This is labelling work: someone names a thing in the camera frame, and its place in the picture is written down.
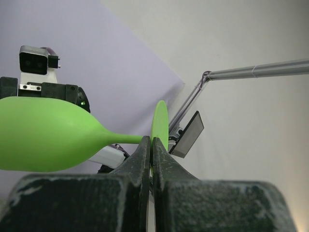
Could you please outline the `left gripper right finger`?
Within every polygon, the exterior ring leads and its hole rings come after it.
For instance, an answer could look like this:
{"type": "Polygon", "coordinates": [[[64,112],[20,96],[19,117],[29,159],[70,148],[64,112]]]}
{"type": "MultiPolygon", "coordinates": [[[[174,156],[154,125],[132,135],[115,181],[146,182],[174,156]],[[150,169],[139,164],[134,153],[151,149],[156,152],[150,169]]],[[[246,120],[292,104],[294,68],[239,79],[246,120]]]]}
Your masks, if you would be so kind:
{"type": "Polygon", "coordinates": [[[200,180],[159,138],[152,143],[158,232],[295,232],[281,192],[269,182],[200,180]]]}

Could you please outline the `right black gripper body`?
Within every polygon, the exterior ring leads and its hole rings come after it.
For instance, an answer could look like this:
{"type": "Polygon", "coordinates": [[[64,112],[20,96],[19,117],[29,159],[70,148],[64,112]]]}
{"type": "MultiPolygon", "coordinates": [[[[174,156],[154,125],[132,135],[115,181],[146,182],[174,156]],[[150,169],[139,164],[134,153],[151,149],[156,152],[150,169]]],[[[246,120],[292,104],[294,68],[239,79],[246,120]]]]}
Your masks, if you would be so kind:
{"type": "Polygon", "coordinates": [[[52,98],[71,102],[90,112],[90,103],[84,90],[77,85],[27,82],[19,84],[17,78],[0,78],[0,98],[19,96],[52,98]]]}

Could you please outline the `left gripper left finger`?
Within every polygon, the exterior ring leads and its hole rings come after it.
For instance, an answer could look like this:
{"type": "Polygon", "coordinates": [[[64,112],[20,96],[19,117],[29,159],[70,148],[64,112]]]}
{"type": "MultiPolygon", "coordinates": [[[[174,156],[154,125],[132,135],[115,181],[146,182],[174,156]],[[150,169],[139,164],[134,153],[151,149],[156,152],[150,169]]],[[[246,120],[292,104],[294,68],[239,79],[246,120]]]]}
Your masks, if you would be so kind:
{"type": "Polygon", "coordinates": [[[150,138],[108,174],[30,174],[0,213],[3,232],[145,232],[150,138]]]}

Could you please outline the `green plastic wine glass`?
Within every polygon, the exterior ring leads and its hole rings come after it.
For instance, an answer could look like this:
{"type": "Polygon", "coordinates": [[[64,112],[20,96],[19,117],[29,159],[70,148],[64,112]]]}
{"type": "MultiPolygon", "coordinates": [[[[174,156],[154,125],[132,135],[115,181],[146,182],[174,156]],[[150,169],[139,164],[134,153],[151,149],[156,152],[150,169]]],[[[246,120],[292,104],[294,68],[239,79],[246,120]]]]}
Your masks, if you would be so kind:
{"type": "Polygon", "coordinates": [[[62,171],[108,145],[141,140],[106,129],[92,114],[64,100],[13,96],[0,101],[2,170],[62,171]]]}

